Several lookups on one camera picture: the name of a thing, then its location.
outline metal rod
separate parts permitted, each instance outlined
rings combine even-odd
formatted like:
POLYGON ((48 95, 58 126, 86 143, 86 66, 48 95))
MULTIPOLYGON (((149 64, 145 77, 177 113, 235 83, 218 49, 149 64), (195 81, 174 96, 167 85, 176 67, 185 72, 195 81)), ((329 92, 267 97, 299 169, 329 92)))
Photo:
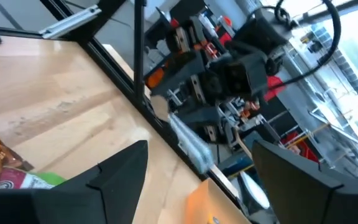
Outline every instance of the metal rod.
POLYGON ((255 165, 251 164, 249 166, 247 166, 246 168, 239 170, 237 172, 235 172, 234 174, 230 175, 229 177, 227 177, 229 180, 231 180, 232 178, 237 177, 241 172, 247 172, 249 169, 253 168, 255 165))
POLYGON ((303 131, 300 134, 298 134, 297 136, 295 136, 295 138, 289 140, 287 143, 285 143, 285 146, 293 143, 294 141, 298 140, 299 138, 301 138, 302 136, 306 135, 308 132, 307 131, 303 131))
POLYGON ((272 119, 268 120, 268 124, 270 124, 271 122, 275 121, 276 119, 278 118, 281 118, 283 115, 287 114, 289 111, 288 110, 285 110, 281 113, 279 113, 278 115, 274 116, 272 119))
POLYGON ((291 132, 295 131, 296 129, 299 128, 299 125, 295 125, 293 128, 289 129, 288 131, 286 131, 284 134, 282 134, 280 136, 280 138, 284 138, 287 134, 290 134, 291 132))
POLYGON ((335 164, 337 161, 339 161, 340 159, 342 159, 343 157, 345 157, 347 155, 347 152, 343 152, 340 156, 338 156, 338 158, 336 158, 333 162, 333 164, 335 164))
MULTIPOLYGON (((314 113, 311 113, 309 111, 309 114, 312 115, 313 117, 315 117, 317 120, 323 122, 323 123, 326 123, 326 124, 329 124, 329 122, 327 120, 325 120, 324 118, 320 117, 319 115, 317 114, 314 114, 314 113)), ((349 140, 351 140, 352 142, 358 144, 358 139, 352 137, 350 134, 347 134, 346 132, 344 132, 341 128, 337 127, 337 126, 334 126, 334 125, 331 125, 332 129, 335 130, 337 133, 341 134, 342 136, 344 136, 345 138, 348 138, 349 140)))
POLYGON ((308 133, 307 135, 303 136, 302 138, 299 138, 298 140, 294 141, 293 143, 289 144, 287 146, 287 149, 291 148, 292 146, 297 145, 299 142, 302 142, 303 140, 307 139, 308 137, 310 137, 312 134, 317 133, 318 131, 324 129, 325 127, 329 126, 329 124, 323 124, 321 125, 319 128, 315 129, 314 131, 308 133))
POLYGON ((244 152, 247 154, 247 156, 252 159, 252 153, 251 151, 248 149, 248 147, 242 142, 242 139, 240 138, 240 134, 237 130, 237 128, 234 129, 234 137, 236 138, 236 141, 238 143, 238 145, 240 145, 240 147, 242 148, 242 150, 244 150, 244 152))
MULTIPOLYGON (((346 15, 348 13, 358 10, 358 0, 351 0, 336 6, 340 16, 346 15)), ((299 25, 304 26, 308 24, 315 24, 318 22, 323 22, 327 19, 330 19, 331 15, 328 10, 318 12, 316 14, 310 15, 308 12, 304 13, 302 18, 298 21, 299 25)))
POLYGON ((144 7, 146 0, 135 0, 134 31, 134 91, 138 100, 144 100, 143 54, 144 54, 144 7))

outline black metal frame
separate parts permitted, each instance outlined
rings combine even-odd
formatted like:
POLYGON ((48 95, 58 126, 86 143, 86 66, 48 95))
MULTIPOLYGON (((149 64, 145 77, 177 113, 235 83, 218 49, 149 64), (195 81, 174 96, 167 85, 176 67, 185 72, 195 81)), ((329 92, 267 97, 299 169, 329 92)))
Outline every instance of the black metal frame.
MULTIPOLYGON (((336 6, 340 16, 349 14, 358 10, 358 0, 350 0, 345 3, 336 6)), ((299 25, 312 25, 319 22, 323 22, 327 19, 331 19, 331 15, 328 10, 318 12, 316 14, 309 14, 308 12, 303 14, 303 17, 298 21, 299 25)))
MULTIPOLYGON (((67 18, 74 13, 62 0, 40 0, 42 4, 56 17, 58 21, 67 18)), ((135 52, 134 52, 134 80, 132 80, 121 66, 112 58, 110 53, 96 40, 94 35, 102 28, 111 16, 124 4, 125 0, 100 0, 98 7, 102 10, 101 15, 88 24, 85 24, 62 40, 78 42, 83 50, 94 60, 103 70, 108 78, 120 89, 126 98, 135 106, 141 115, 150 123, 158 134, 176 152, 182 161, 198 176, 200 180, 208 177, 215 181, 227 195, 227 197, 241 210, 243 204, 232 194, 214 172, 206 175, 199 174, 190 158, 179 148, 176 134, 167 123, 161 122, 156 118, 150 109, 150 101, 144 95, 143 79, 143 49, 144 49, 144 6, 146 0, 135 0, 135 52)), ((0 34, 7 36, 25 37, 41 39, 42 36, 37 32, 15 30, 0 27, 0 34)))

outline orange part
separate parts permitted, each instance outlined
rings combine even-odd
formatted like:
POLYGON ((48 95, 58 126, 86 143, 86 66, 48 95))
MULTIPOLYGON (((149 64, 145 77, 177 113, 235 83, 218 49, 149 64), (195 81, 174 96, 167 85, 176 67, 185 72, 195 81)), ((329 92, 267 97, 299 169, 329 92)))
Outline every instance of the orange part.
POLYGON ((230 18, 228 18, 227 16, 224 16, 223 19, 224 19, 224 21, 226 22, 227 25, 233 26, 233 23, 231 22, 230 18))
POLYGON ((260 106, 255 103, 250 103, 251 109, 253 110, 259 110, 260 106))
POLYGON ((203 46, 201 44, 196 44, 193 47, 195 50, 201 50, 203 48, 203 46))
POLYGON ((158 68, 151 76, 148 77, 146 80, 146 85, 149 88, 156 87, 162 80, 162 77, 164 76, 164 71, 162 68, 158 68))
MULTIPOLYGON (((285 143, 291 141, 292 139, 296 138, 297 135, 298 135, 298 132, 296 132, 296 131, 288 133, 287 136, 281 140, 281 142, 283 144, 285 144, 285 143)), ((308 143, 306 143, 305 141, 301 141, 298 144, 296 144, 296 146, 298 146, 298 148, 301 149, 301 153, 300 153, 301 156, 303 156, 311 161, 315 161, 315 162, 319 163, 318 157, 309 148, 308 143)))
POLYGON ((207 43, 205 45, 205 49, 210 54, 210 56, 212 56, 213 58, 216 57, 218 51, 215 49, 215 46, 212 43, 207 43))
POLYGON ((186 200, 185 224, 250 224, 211 179, 204 180, 186 200))
MULTIPOLYGON (((283 83, 281 81, 281 79, 276 76, 267 77, 267 85, 269 88, 273 87, 275 85, 281 84, 281 83, 283 83)), ((277 94, 280 93, 281 91, 283 91, 284 89, 285 89, 285 86, 281 86, 281 87, 278 87, 277 89, 269 90, 264 96, 265 101, 271 100, 272 98, 277 96, 277 94)))
POLYGON ((241 116, 242 116, 243 118, 248 118, 250 115, 251 115, 251 113, 249 112, 249 110, 243 110, 243 111, 241 112, 241 116))
POLYGON ((201 41, 201 45, 202 45, 202 46, 205 46, 205 45, 207 45, 207 44, 208 44, 208 41, 206 41, 206 40, 201 41))

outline black cable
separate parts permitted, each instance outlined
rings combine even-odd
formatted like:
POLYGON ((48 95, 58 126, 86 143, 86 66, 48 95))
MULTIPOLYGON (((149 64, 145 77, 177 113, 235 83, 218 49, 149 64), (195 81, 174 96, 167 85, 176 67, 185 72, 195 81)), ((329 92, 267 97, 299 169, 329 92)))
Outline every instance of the black cable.
POLYGON ((22 26, 10 15, 10 13, 2 6, 0 3, 0 12, 1 14, 12 24, 15 29, 23 30, 22 26))
MULTIPOLYGON (((80 6, 79 4, 76 4, 76 3, 73 3, 71 1, 64 1, 66 4, 69 4, 71 6, 74 6, 74 7, 77 7, 78 9, 86 9, 84 6, 80 6)), ((114 18, 109 18, 109 20, 111 21, 114 21, 114 22, 118 22, 119 24, 122 24, 124 26, 128 26, 129 28, 133 29, 131 27, 131 25, 125 23, 125 22, 122 22, 122 21, 119 21, 118 19, 114 19, 114 18)))
MULTIPOLYGON (((281 16, 280 15, 280 7, 283 4, 283 2, 284 2, 284 0, 280 0, 277 3, 276 9, 275 9, 275 15, 276 14, 278 15, 279 22, 287 22, 286 20, 282 20, 282 18, 280 17, 281 16)), ((331 47, 329 48, 328 52, 325 55, 323 55, 321 58, 319 58, 318 64, 317 64, 317 66, 315 66, 315 68, 312 68, 310 71, 306 72, 305 74, 300 75, 299 77, 295 77, 295 78, 292 78, 292 79, 285 81, 281 84, 274 85, 274 86, 270 87, 269 90, 274 90, 274 89, 280 88, 282 86, 296 83, 310 75, 313 75, 322 66, 326 65, 330 61, 331 57, 334 55, 335 50, 337 49, 337 47, 339 45, 339 41, 341 39, 341 32, 342 32, 341 19, 339 17, 338 11, 336 10, 336 7, 330 0, 323 0, 323 2, 327 6, 328 12, 331 14, 331 17, 333 20, 333 27, 334 27, 333 43, 331 44, 331 47)))
POLYGON ((219 153, 219 144, 216 145, 216 157, 218 160, 218 165, 221 163, 221 154, 219 153))

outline silver metal bar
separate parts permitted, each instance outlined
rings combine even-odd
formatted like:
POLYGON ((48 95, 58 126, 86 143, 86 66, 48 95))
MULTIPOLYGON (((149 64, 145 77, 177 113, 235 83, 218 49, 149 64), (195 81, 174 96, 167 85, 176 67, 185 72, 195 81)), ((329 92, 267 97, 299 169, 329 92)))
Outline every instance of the silver metal bar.
MULTIPOLYGON (((358 0, 350 0, 336 6, 340 16, 346 15, 348 13, 358 10, 358 0)), ((316 24, 318 22, 323 22, 327 19, 330 19, 331 15, 328 10, 318 12, 316 14, 309 14, 308 12, 302 15, 302 18, 299 19, 298 23, 301 26, 308 24, 316 24)))
MULTIPOLYGON (((193 88, 196 93, 197 99, 200 100, 201 102, 205 103, 206 101, 205 101, 204 93, 201 90, 200 80, 198 79, 197 75, 191 76, 191 83, 193 84, 193 88)), ((208 135, 209 135, 209 138, 211 139, 211 141, 212 142, 216 141, 215 128, 213 126, 207 126, 206 131, 208 132, 208 135)))
POLYGON ((275 121, 278 118, 281 118, 283 115, 285 115, 287 113, 289 113, 288 110, 283 111, 283 112, 279 113, 278 115, 274 116, 272 119, 268 120, 267 122, 270 124, 271 122, 275 121))
POLYGON ((180 106, 182 104, 182 102, 179 100, 179 98, 177 97, 176 93, 172 92, 172 90, 168 90, 168 94, 170 95, 172 101, 177 105, 180 106))
POLYGON ((41 34, 44 39, 61 37, 73 29, 93 20, 100 12, 102 12, 102 10, 99 9, 98 5, 93 5, 39 31, 39 34, 41 34))
POLYGON ((187 41, 186 32, 183 28, 177 28, 178 44, 183 52, 190 50, 189 43, 187 41))
POLYGON ((298 140, 299 138, 302 138, 304 135, 308 134, 306 131, 303 131, 302 133, 300 133, 299 135, 297 135, 295 138, 291 139, 291 141, 288 141, 287 143, 284 144, 285 147, 289 146, 290 144, 292 144, 293 142, 295 142, 296 140, 298 140))
POLYGON ((280 138, 286 136, 287 134, 289 134, 289 133, 295 131, 295 130, 298 129, 298 128, 299 128, 299 125, 294 126, 293 128, 291 128, 291 129, 289 129, 288 131, 286 131, 283 135, 281 135, 280 138))
MULTIPOLYGON (((326 123, 326 124, 330 124, 329 121, 327 121, 326 119, 320 117, 319 115, 317 114, 314 114, 314 113, 311 113, 309 111, 309 114, 312 115, 313 117, 315 117, 317 120, 323 122, 323 123, 326 123)), ((344 132, 341 128, 337 127, 337 126, 334 126, 334 125, 331 125, 330 126, 332 127, 333 130, 335 130, 336 132, 338 132, 339 134, 341 134, 342 136, 344 136, 345 138, 348 138, 349 140, 355 142, 358 144, 358 139, 354 138, 353 136, 351 136, 350 134, 347 134, 346 132, 344 132)))
POLYGON ((168 115, 168 122, 177 134, 180 147, 188 154, 201 174, 205 174, 214 165, 213 155, 208 147, 194 131, 173 113, 168 115))
POLYGON ((232 104, 233 100, 229 101, 226 103, 226 106, 227 108, 229 109, 229 111, 232 113, 232 114, 235 114, 237 116, 240 116, 240 112, 239 110, 237 110, 237 108, 232 104))

